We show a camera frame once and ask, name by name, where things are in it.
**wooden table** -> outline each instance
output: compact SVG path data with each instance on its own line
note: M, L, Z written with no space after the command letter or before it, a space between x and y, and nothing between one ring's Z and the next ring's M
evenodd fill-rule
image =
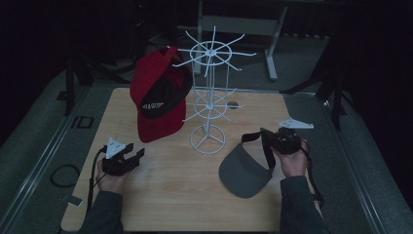
M227 97L227 101L230 100L245 107L228 108L225 116L233 122L222 117L212 120L211 123L225 133L226 144L219 152L206 155L194 150L190 144L191 132L205 124L205 119L195 117L172 136L142 143L137 136L137 112L129 89L114 90L73 192L73 196L83 199L84 203L80 207L68 205L61 227L76 231L82 225L94 155L113 137L125 144L134 143L132 153L142 147L146 151L140 166L131 173L126 184L122 214L126 231L279 230L280 180L284 178L280 163L267 186L250 199L229 192L221 183L218 168L240 142L242 134L258 132L260 127L276 131L278 122L289 118L283 97L234 92ZM194 103L193 92L188 95L187 103L189 117L194 114L194 106L190 104ZM268 168L260 140L246 143L245 149Z

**human hand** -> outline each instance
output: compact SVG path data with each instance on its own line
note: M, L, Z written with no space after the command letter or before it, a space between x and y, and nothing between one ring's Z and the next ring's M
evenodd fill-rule
M122 195L125 181L130 173L131 171L121 176L105 174L102 169L102 160L99 160L97 161L97 175L95 179L100 191L109 191Z
M307 141L301 141L301 147L308 151ZM281 154L271 146L271 149L279 156L282 163L282 172L285 177L304 176L307 168L307 156L302 149L292 154Z

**gray sleeve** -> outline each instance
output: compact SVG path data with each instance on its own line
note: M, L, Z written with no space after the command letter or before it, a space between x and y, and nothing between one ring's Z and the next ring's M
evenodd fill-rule
M123 233L122 200L123 197L120 194L99 191L78 233Z
M293 176L281 181L281 234L320 234L324 223L314 204L307 179Z

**cap logo text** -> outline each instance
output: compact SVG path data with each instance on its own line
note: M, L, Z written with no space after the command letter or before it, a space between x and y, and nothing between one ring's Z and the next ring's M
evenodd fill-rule
M164 105L163 102L154 102L154 103L149 103L149 104L144 104L142 105L143 109L158 109L161 108Z

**dark background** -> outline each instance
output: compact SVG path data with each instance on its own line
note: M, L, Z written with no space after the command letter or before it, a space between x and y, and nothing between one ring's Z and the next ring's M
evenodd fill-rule
M216 15L273 18L280 2L212 1ZM413 7L409 1L289 3L282 34L330 37L317 72L345 62L345 88L410 207L413 191ZM176 26L196 26L196 1L12 1L0 3L0 100L3 143L68 58L136 59L148 28L170 41Z

